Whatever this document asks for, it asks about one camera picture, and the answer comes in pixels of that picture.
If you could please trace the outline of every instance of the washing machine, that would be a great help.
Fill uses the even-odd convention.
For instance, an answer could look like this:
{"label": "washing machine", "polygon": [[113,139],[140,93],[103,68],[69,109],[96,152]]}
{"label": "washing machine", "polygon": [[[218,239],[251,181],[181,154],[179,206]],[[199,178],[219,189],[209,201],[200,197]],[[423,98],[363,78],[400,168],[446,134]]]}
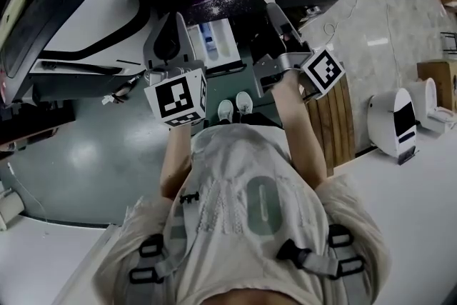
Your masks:
{"label": "washing machine", "polygon": [[147,0],[7,0],[0,21],[6,105],[110,94],[144,71]]}

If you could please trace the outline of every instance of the black buckle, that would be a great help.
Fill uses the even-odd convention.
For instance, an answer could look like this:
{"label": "black buckle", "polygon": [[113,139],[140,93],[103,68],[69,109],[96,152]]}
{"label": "black buckle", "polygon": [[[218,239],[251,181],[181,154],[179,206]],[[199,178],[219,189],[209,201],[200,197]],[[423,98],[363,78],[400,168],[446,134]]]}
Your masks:
{"label": "black buckle", "polygon": [[[335,240],[338,237],[347,236],[345,241]],[[354,237],[345,226],[340,224],[332,224],[328,227],[328,246],[331,248],[340,248],[342,246],[352,245]]]}
{"label": "black buckle", "polygon": [[164,282],[164,279],[157,276],[154,267],[132,269],[129,272],[129,278],[131,284],[161,284]]}
{"label": "black buckle", "polygon": [[179,198],[179,203],[183,204],[185,201],[187,201],[188,204],[192,203],[192,199],[195,199],[195,201],[200,200],[200,193],[195,192],[194,194],[187,194],[185,196],[181,196]]}
{"label": "black buckle", "polygon": [[[350,264],[353,262],[358,262],[359,265],[354,268],[354,269],[348,269],[344,270],[343,266],[346,264]],[[338,261],[338,271],[336,272],[335,276],[330,276],[330,279],[340,279],[341,277],[349,276],[351,274],[358,274],[360,272],[363,272],[365,269],[365,259],[362,256],[355,256],[353,258],[349,259],[343,259],[341,261]]]}
{"label": "black buckle", "polygon": [[164,247],[164,236],[162,234],[151,235],[148,239],[141,243],[139,252],[140,256],[147,258],[150,256],[158,256]]}
{"label": "black buckle", "polygon": [[312,250],[308,248],[298,248],[292,239],[288,239],[279,249],[276,258],[281,261],[289,259],[292,261],[292,263],[295,265],[297,269],[303,269],[303,263],[305,262],[305,259],[308,256],[308,254],[310,254],[311,252]]}

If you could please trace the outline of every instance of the cable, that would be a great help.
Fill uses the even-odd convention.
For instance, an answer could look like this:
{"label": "cable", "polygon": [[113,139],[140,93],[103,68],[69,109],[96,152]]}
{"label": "cable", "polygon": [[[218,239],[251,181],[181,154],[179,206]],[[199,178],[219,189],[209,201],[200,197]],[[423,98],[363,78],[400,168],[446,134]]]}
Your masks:
{"label": "cable", "polygon": [[47,224],[49,224],[49,222],[48,222],[48,217],[47,217],[47,215],[46,215],[46,210],[44,209],[44,206],[41,204],[40,201],[38,201],[38,199],[36,199],[36,197],[35,197],[33,194],[31,194],[31,193],[29,192],[29,190],[28,190],[26,187],[24,187],[24,185],[21,183],[21,181],[19,181],[18,177],[17,177],[16,174],[14,173],[14,170],[13,170],[13,167],[11,166],[11,163],[8,162],[7,165],[8,165],[9,171],[11,172],[11,175],[14,177],[14,179],[16,179],[17,183],[19,183],[19,186],[21,186],[22,189],[23,189],[25,192],[27,192],[27,194],[28,194],[31,198],[33,198],[34,201],[41,207],[41,210],[43,210],[43,214],[44,214],[44,220],[46,221]]}
{"label": "cable", "polygon": [[395,67],[396,67],[396,71],[397,71],[397,88],[400,88],[400,85],[401,85],[401,75],[400,75],[400,69],[398,67],[398,60],[397,60],[397,56],[395,55],[395,47],[393,46],[393,42],[392,42],[392,31],[391,31],[391,22],[390,22],[390,18],[388,16],[388,2],[387,0],[386,1],[386,16],[387,16],[387,29],[388,29],[388,35],[389,35],[389,38],[391,40],[391,48],[392,48],[392,52],[393,52],[393,60],[395,61]]}
{"label": "cable", "polygon": [[314,96],[317,96],[318,94],[320,94],[320,91],[315,91],[311,94],[308,94],[307,96],[304,96],[303,97],[303,101],[305,102],[305,104],[308,104],[310,102],[310,100],[314,97]]}
{"label": "cable", "polygon": [[[332,23],[325,23],[323,25],[323,31],[324,33],[327,35],[327,36],[330,36],[330,39],[326,42],[326,45],[334,38],[335,34],[336,34],[336,30],[338,29],[338,26],[341,22],[345,22],[345,21],[348,21],[351,17],[352,17],[352,14],[354,13],[354,9],[357,7],[357,4],[358,4],[358,0],[356,0],[356,3],[354,4],[354,6],[352,7],[351,9],[351,13],[349,14],[349,17],[346,18],[346,19],[343,19],[342,21],[339,21],[337,22],[336,24],[332,24]],[[327,26],[332,26],[333,27],[333,31],[331,33],[328,33],[327,30],[326,30],[326,27]]]}

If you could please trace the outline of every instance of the white t-shirt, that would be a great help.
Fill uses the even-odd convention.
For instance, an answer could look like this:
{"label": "white t-shirt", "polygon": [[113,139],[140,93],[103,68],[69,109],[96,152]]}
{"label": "white t-shirt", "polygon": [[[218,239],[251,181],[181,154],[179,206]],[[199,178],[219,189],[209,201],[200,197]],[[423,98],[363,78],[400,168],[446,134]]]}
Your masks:
{"label": "white t-shirt", "polygon": [[[356,238],[354,248],[366,260],[364,284],[370,299],[376,299],[390,257],[381,233],[348,187],[348,177],[329,179],[313,191],[291,166],[286,135],[277,127],[215,126],[195,136],[192,145],[192,172],[185,185],[200,184],[200,222],[194,245],[174,274],[176,304],[201,304],[247,288],[281,292],[303,305],[347,304],[342,280],[276,259],[287,239],[326,255],[327,215]],[[125,261],[150,235],[169,228],[179,204],[141,199],[128,212],[120,239],[94,277],[105,304],[124,303],[122,282],[135,267]]]}

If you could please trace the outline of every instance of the wooden panel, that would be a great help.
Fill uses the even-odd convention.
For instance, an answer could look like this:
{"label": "wooden panel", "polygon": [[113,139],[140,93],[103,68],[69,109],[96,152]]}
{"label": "wooden panel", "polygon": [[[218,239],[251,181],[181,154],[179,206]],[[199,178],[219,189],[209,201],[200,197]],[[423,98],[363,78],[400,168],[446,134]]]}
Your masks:
{"label": "wooden panel", "polygon": [[343,163],[351,160],[349,154],[349,136],[348,136],[348,123],[346,122],[346,108],[344,105],[343,89],[341,88],[341,82],[335,84],[335,97],[336,107],[338,108],[338,120],[340,123],[341,132],[341,148],[343,149]]}
{"label": "wooden panel", "polygon": [[354,122],[352,119],[352,105],[351,105],[351,97],[349,96],[349,87],[348,87],[348,79],[346,75],[344,75],[340,79],[341,83],[341,92],[343,93],[343,100],[344,100],[344,109],[346,111],[346,124],[348,129],[348,143],[349,143],[349,156],[352,159],[356,158],[356,140],[354,138]]}
{"label": "wooden panel", "polygon": [[335,88],[327,93],[330,105],[331,128],[333,132],[333,157],[335,166],[343,163],[343,147],[341,146],[340,121],[338,119],[338,106],[336,105]]}
{"label": "wooden panel", "polygon": [[333,176],[333,136],[328,96],[323,96],[318,99],[317,107],[319,111],[319,118],[321,120],[323,154],[326,158],[327,174],[329,176]]}

